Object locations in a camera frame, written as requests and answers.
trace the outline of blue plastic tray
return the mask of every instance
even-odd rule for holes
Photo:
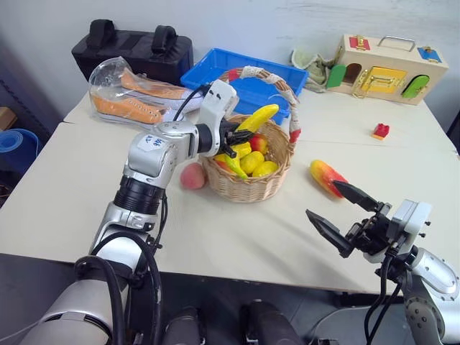
[[[201,84],[215,81],[227,70],[248,65],[264,68],[280,76],[292,88],[296,96],[302,91],[308,77],[308,72],[305,70],[213,48],[199,63],[184,74],[180,81],[185,87],[195,90]],[[282,120],[289,116],[288,102],[273,85],[257,78],[236,79],[231,82],[231,85],[239,97],[236,112],[252,114],[261,106],[276,103],[280,106],[280,111],[272,119],[277,124],[281,124]]]

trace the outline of black cable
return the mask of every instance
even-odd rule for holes
[[[125,329],[124,329],[124,316],[123,316],[123,303],[121,302],[121,293],[118,280],[115,275],[114,268],[101,257],[86,256],[78,259],[75,263],[75,271],[81,265],[93,264],[100,267],[106,276],[106,282],[109,287],[110,305],[112,309],[112,344],[124,345]]]
[[[393,256],[386,255],[383,263],[382,269],[380,270],[380,295],[375,300],[375,302],[371,305],[371,308],[366,313],[366,317],[364,318],[364,332],[366,334],[366,340],[369,341],[369,320],[374,313],[374,311],[382,304],[385,296],[387,294],[387,276],[388,276],[388,269],[390,268],[390,263],[393,260]]]
[[[190,95],[188,95],[188,97],[180,105],[178,111],[176,111],[173,121],[176,121],[178,119],[180,112],[184,109],[184,107],[187,105],[187,103],[190,102],[190,100],[194,97],[194,95],[196,95],[199,91],[201,91],[201,86],[199,86],[197,89],[193,90],[190,93]]]
[[[374,327],[372,328],[371,335],[369,336],[369,340],[367,341],[367,345],[371,345],[372,340],[374,339],[375,334],[377,333],[377,329],[379,328],[380,323],[382,322],[383,317],[385,316],[385,313],[387,312],[388,308],[390,307],[392,301],[396,298],[397,294],[400,293],[402,285],[403,284],[401,282],[399,282],[396,285],[395,289],[393,290],[393,293],[388,298],[388,300],[385,303],[385,306],[383,307],[383,309],[380,311],[379,317],[377,318],[377,321],[375,321]]]
[[[120,237],[131,239],[133,242],[135,242],[141,249],[143,255],[145,256],[145,259],[147,260],[147,265],[149,266],[150,275],[151,275],[151,278],[153,279],[154,289],[156,292],[155,305],[154,305],[155,317],[153,320],[153,328],[155,332],[154,332],[152,344],[159,345],[160,335],[161,335],[160,327],[161,327],[161,318],[162,318],[162,285],[161,285],[161,277],[160,277],[160,272],[158,271],[157,263],[153,256],[153,252],[148,246],[148,244],[142,241],[141,238],[138,237],[136,234],[132,234],[130,232],[125,232],[125,231],[120,231],[120,232],[116,232],[115,234],[107,236],[105,239],[99,242],[99,244],[94,247],[91,254],[96,255],[102,249],[103,246],[108,244],[111,240],[118,239]]]
[[[163,193],[163,198],[162,198],[162,203],[161,203],[161,217],[160,217],[160,228],[158,230],[158,236],[155,239],[153,243],[153,255],[157,252],[158,248],[161,248],[160,246],[160,239],[161,235],[163,233],[163,229],[165,228],[166,225],[166,220],[167,220],[167,196],[166,192]]]

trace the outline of orange shoe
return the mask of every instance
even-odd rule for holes
[[[153,124],[172,121],[175,111],[163,106],[153,106],[141,102],[135,97],[123,98],[120,101],[109,101],[95,95],[91,100],[103,119],[117,122],[138,123],[150,128]]]
[[[127,89],[126,95],[140,98],[148,104],[159,104],[178,110],[192,90],[162,81],[150,80],[133,74],[128,68],[121,74],[121,86]],[[203,101],[200,94],[194,95],[185,105],[183,113],[198,109]]]

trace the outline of bag handle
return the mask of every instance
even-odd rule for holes
[[[175,44],[177,37],[173,27],[158,25],[153,34],[152,52],[154,54],[166,53]]]
[[[102,48],[115,35],[115,26],[111,20],[96,19],[89,27],[89,35],[86,38],[86,45],[90,49]]]

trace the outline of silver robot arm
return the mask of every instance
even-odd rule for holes
[[[418,345],[460,342],[459,277],[445,260],[418,248],[402,289],[405,312]]]
[[[175,167],[198,153],[212,156],[218,152],[224,139],[220,138],[221,120],[237,103],[236,91],[217,80],[203,100],[199,124],[162,123],[134,138],[120,188],[107,206],[90,253],[105,238],[121,231],[152,245],[149,232],[159,227],[157,209]],[[129,290],[126,277],[138,268],[141,249],[133,240],[119,237],[104,245],[97,256],[114,268],[125,308]],[[59,296],[21,345],[106,344],[114,331],[112,312],[104,277],[90,271]]]
[[[342,257],[357,248],[369,262],[380,263],[391,254],[387,279],[402,285],[405,312],[416,344],[459,343],[459,276],[445,260],[413,245],[417,235],[425,236],[420,230],[430,225],[427,219],[431,206],[405,200],[388,219],[390,204],[377,202],[348,183],[333,183],[345,198],[375,215],[355,223],[342,236],[329,221],[307,210],[318,232],[337,247]]]

